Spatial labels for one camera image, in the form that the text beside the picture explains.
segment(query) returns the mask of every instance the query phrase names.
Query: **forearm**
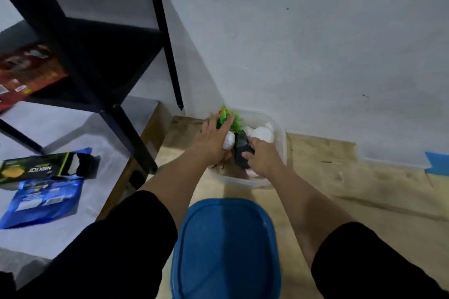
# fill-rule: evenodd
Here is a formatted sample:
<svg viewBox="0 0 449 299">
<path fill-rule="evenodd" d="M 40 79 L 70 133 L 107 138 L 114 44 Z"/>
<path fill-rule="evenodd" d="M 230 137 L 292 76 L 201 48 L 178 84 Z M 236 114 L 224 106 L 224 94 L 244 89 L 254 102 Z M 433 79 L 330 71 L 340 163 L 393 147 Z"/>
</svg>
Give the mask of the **forearm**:
<svg viewBox="0 0 449 299">
<path fill-rule="evenodd" d="M 206 168 L 204 155 L 191 148 L 162 166 L 139 190 L 155 194 L 167 207 L 179 230 L 195 187 Z"/>
<path fill-rule="evenodd" d="M 268 179 L 282 201 L 307 265 L 311 267 L 324 239 L 342 224 L 356 220 L 289 167 L 276 168 Z"/>
</svg>

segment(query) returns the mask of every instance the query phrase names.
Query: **shelf leg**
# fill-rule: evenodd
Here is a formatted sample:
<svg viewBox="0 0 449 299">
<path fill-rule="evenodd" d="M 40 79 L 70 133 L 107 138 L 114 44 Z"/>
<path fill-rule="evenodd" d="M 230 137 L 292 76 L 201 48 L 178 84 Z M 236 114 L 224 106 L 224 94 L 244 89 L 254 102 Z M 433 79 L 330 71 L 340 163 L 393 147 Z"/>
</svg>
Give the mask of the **shelf leg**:
<svg viewBox="0 0 449 299">
<path fill-rule="evenodd" d="M 154 174 L 158 170 L 158 166 L 122 107 L 115 104 L 110 111 L 100 111 L 99 114 L 125 145 L 126 149 L 134 156 L 142 169 L 146 173 Z"/>
<path fill-rule="evenodd" d="M 34 142 L 31 138 L 28 138 L 24 134 L 22 134 L 20 131 L 15 129 L 14 127 L 10 126 L 8 123 L 0 119 L 0 132 L 8 136 L 9 138 L 13 139 L 17 143 L 20 143 L 25 148 L 31 150 L 32 152 L 43 155 L 43 148 Z"/>
<path fill-rule="evenodd" d="M 171 84 L 175 92 L 176 102 L 180 110 L 184 108 L 182 101 L 181 87 L 179 86 L 178 74 L 176 71 L 175 58 L 173 57 L 173 50 L 171 48 L 170 36 L 168 34 L 167 20 L 165 19 L 164 6 L 162 0 L 153 0 L 154 12 L 158 21 L 159 30 L 164 33 L 164 52 L 167 60 L 168 71 L 170 72 Z"/>
</svg>

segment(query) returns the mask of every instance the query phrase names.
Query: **hand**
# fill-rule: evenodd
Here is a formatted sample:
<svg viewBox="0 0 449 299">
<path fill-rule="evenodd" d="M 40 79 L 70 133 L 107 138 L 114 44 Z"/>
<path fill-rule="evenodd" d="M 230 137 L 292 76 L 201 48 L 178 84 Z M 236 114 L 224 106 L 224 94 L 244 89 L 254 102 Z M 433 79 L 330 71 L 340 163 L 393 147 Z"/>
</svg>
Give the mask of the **hand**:
<svg viewBox="0 0 449 299">
<path fill-rule="evenodd" d="M 191 149 L 195 150 L 197 154 L 201 154 L 205 158 L 207 165 L 216 165 L 231 156 L 231 153 L 222 147 L 234 118 L 234 115 L 230 116 L 223 123 L 220 130 L 217 130 L 218 114 L 212 115 L 204 121 L 203 127 L 195 137 L 195 142 Z"/>
<path fill-rule="evenodd" d="M 284 166 L 281 157 L 273 143 L 262 141 L 259 138 L 248 138 L 254 154 L 248 151 L 242 153 L 242 156 L 248 160 L 248 165 L 258 175 L 271 177 L 276 169 Z"/>
</svg>

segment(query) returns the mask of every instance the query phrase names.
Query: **person's left hand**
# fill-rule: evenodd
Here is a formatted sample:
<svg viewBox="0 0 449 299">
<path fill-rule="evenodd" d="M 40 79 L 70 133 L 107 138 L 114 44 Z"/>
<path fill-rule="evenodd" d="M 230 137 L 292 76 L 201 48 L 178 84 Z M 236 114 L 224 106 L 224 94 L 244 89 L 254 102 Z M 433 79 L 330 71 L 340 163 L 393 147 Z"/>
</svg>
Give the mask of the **person's left hand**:
<svg viewBox="0 0 449 299">
<path fill-rule="evenodd" d="M 234 117 L 232 115 L 224 121 L 219 130 L 217 130 L 218 114 L 212 115 L 204 121 L 203 127 L 195 137 L 195 142 L 191 149 L 201 154 L 207 161 L 207 165 L 216 165 L 230 156 L 230 152 L 222 147 Z"/>
</svg>

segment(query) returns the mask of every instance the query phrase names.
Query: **green plastic plant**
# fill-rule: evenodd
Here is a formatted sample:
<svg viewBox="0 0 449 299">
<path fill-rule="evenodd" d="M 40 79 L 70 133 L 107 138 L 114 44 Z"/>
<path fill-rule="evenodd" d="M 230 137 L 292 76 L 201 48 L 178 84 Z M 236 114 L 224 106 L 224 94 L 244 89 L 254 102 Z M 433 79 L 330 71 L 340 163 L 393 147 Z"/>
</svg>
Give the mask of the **green plastic plant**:
<svg viewBox="0 0 449 299">
<path fill-rule="evenodd" d="M 222 105 L 220 111 L 218 112 L 218 121 L 217 121 L 217 129 L 220 129 L 223 123 L 227 120 L 231 115 L 235 115 L 234 121 L 232 122 L 230 132 L 236 133 L 243 131 L 242 128 L 242 119 L 240 118 L 239 113 L 233 112 L 231 110 L 226 109 L 226 105 Z"/>
</svg>

